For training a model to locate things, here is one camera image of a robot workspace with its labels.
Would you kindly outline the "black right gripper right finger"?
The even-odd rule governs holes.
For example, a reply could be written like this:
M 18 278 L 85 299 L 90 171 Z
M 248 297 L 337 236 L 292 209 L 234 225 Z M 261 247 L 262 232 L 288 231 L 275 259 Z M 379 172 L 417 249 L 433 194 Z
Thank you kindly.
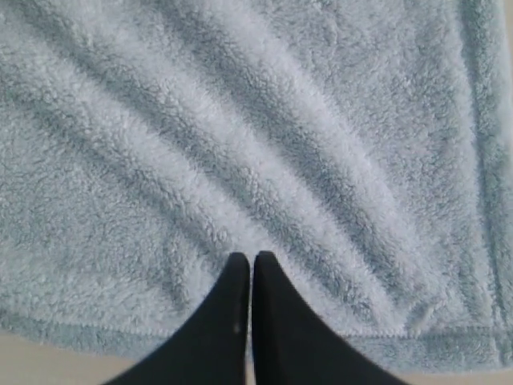
M 404 383 L 335 334 L 269 251 L 259 252 L 254 261 L 252 356 L 257 384 Z

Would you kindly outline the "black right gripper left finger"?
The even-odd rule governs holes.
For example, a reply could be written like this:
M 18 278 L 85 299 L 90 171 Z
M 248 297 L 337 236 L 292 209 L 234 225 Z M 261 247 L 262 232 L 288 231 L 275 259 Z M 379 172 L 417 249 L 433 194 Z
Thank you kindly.
M 215 285 L 193 315 L 148 357 L 110 385 L 243 385 L 250 268 L 231 253 Z

